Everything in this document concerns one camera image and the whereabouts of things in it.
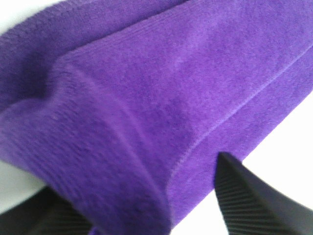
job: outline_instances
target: purple microfiber cloth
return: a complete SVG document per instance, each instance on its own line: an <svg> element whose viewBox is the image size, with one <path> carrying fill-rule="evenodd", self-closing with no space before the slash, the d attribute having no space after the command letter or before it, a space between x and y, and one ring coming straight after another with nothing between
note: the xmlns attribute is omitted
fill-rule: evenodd
<svg viewBox="0 0 313 235"><path fill-rule="evenodd" d="M0 157L92 235L166 235L313 90L313 5L70 0L0 37Z"/></svg>

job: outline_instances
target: fabric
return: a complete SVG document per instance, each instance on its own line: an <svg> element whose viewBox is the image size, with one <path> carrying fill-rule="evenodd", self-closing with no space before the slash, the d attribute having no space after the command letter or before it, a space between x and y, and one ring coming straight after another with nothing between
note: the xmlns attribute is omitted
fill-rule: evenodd
<svg viewBox="0 0 313 235"><path fill-rule="evenodd" d="M313 5L70 0L0 37L0 157L96 227L162 235L313 90Z"/></svg>

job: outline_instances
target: white surface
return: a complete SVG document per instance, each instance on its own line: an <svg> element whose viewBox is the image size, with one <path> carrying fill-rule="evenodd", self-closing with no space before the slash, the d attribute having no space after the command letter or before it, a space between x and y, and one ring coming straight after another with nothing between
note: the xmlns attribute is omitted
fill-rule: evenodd
<svg viewBox="0 0 313 235"><path fill-rule="evenodd" d="M60 0L0 2L0 34L47 5ZM311 93L244 160L244 165L290 198L313 209L313 93ZM0 212L37 192L41 181L0 164ZM214 191L174 229L171 235L227 235Z"/></svg>
<svg viewBox="0 0 313 235"><path fill-rule="evenodd" d="M32 196L44 185L31 174L0 162L0 213Z"/></svg>

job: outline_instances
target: towel fold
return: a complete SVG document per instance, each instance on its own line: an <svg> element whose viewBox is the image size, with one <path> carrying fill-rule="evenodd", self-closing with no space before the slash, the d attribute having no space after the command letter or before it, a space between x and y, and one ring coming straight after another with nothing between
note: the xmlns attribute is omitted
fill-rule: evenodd
<svg viewBox="0 0 313 235"><path fill-rule="evenodd" d="M0 158L97 229L165 235L313 90L313 5L77 0L0 37Z"/></svg>

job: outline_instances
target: folded towel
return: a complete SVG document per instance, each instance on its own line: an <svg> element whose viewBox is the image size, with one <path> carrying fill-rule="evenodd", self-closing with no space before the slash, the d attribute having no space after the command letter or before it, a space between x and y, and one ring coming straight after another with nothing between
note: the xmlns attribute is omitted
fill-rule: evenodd
<svg viewBox="0 0 313 235"><path fill-rule="evenodd" d="M69 0L0 37L0 158L96 227L165 235L313 90L313 5Z"/></svg>

